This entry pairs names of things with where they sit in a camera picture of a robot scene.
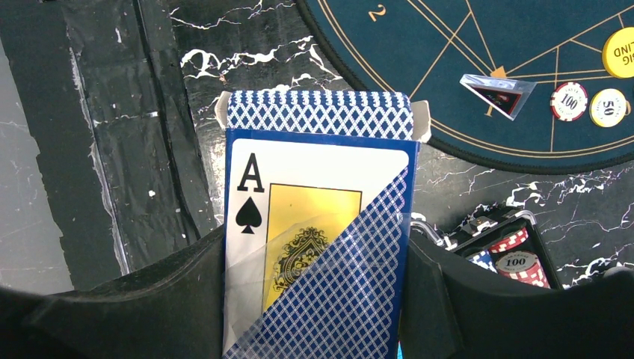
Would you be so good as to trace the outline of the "red and white poker chip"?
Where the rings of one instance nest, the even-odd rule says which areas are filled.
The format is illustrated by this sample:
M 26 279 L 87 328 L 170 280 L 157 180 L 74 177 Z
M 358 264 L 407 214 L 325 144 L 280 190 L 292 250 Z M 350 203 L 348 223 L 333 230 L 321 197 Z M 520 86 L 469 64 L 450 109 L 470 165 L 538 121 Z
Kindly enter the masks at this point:
M 550 108 L 555 119 L 572 122 L 579 119 L 588 106 L 588 95 L 578 82 L 565 82 L 551 94 Z

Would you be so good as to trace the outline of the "yellow big blind button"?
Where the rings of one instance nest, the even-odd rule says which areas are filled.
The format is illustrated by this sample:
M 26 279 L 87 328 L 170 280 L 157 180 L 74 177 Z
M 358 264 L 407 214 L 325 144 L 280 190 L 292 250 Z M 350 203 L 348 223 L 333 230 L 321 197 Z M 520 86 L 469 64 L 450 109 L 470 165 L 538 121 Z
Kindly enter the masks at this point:
M 604 43 L 602 62 L 611 76 L 619 79 L 633 77 L 633 41 L 633 27 L 626 27 L 616 31 Z

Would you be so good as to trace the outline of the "blue and grey chip row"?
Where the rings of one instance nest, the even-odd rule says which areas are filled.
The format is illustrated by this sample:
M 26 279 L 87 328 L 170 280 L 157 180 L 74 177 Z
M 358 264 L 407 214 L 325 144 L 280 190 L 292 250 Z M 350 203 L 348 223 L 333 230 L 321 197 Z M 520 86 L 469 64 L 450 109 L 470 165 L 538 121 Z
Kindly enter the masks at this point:
M 493 273 L 497 273 L 496 266 L 494 264 L 493 258 L 488 250 L 479 251 L 478 253 L 474 253 L 467 258 L 471 263 L 491 271 Z

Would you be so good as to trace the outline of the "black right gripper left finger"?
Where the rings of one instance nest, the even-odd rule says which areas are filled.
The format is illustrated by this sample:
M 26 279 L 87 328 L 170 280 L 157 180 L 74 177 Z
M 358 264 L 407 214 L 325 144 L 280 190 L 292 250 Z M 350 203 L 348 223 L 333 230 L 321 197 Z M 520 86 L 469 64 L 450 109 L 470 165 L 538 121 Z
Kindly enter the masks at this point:
M 224 234 L 88 291 L 1 290 L 3 358 L 220 358 Z

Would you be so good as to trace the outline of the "clear card on mat edge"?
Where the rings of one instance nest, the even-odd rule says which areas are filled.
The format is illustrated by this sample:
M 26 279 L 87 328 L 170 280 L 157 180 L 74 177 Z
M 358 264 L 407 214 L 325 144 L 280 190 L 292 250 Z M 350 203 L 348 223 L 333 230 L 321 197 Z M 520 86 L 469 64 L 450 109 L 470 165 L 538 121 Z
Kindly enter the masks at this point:
M 537 85 L 536 82 L 473 74 L 463 74 L 459 83 L 511 121 Z

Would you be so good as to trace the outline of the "black poker chip case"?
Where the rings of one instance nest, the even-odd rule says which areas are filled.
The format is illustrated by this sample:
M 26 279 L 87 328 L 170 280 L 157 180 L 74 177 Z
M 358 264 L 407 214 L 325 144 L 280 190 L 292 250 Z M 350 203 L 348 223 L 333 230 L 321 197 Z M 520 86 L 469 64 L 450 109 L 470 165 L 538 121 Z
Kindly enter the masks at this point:
M 504 206 L 476 216 L 455 232 L 440 235 L 420 213 L 410 226 L 437 246 L 471 263 L 521 283 L 562 289 L 537 228 L 535 214 Z

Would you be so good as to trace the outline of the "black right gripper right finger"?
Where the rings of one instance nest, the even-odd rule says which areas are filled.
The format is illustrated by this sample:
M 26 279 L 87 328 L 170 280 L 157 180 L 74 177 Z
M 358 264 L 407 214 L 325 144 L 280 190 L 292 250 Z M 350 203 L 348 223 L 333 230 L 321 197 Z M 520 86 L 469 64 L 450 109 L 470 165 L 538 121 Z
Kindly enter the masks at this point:
M 631 358 L 633 271 L 545 289 L 413 233 L 399 339 L 406 358 Z

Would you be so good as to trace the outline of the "small red chip stack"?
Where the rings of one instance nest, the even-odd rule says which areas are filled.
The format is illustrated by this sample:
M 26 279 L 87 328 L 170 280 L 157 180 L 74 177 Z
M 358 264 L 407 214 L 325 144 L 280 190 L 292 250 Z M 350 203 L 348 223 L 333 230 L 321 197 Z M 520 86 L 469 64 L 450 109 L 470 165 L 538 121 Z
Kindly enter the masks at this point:
M 494 261 L 496 270 L 502 276 L 517 280 L 521 283 L 550 288 L 544 269 L 538 255 L 524 249 L 529 232 L 525 227 L 514 233 L 504 235 L 498 242 L 489 247 L 491 254 L 497 255 Z

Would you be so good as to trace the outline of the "boxed deck of playing cards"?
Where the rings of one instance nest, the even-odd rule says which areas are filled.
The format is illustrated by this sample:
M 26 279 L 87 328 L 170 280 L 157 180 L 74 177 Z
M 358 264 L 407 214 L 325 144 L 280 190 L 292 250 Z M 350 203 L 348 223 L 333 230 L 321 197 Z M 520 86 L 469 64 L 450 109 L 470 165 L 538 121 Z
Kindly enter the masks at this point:
M 425 100 L 235 90 L 226 132 L 224 358 L 395 358 Z

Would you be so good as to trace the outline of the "round dark blue poker mat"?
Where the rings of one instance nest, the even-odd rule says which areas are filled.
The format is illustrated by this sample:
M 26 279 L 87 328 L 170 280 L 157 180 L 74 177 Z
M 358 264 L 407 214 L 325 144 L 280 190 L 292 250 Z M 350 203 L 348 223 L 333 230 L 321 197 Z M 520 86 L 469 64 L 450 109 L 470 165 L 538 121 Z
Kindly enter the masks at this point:
M 355 90 L 401 92 L 431 108 L 430 145 L 504 171 L 575 174 L 633 159 L 633 107 L 603 128 L 559 120 L 552 93 L 588 97 L 633 80 L 602 50 L 633 26 L 631 1 L 299 1 L 317 44 Z

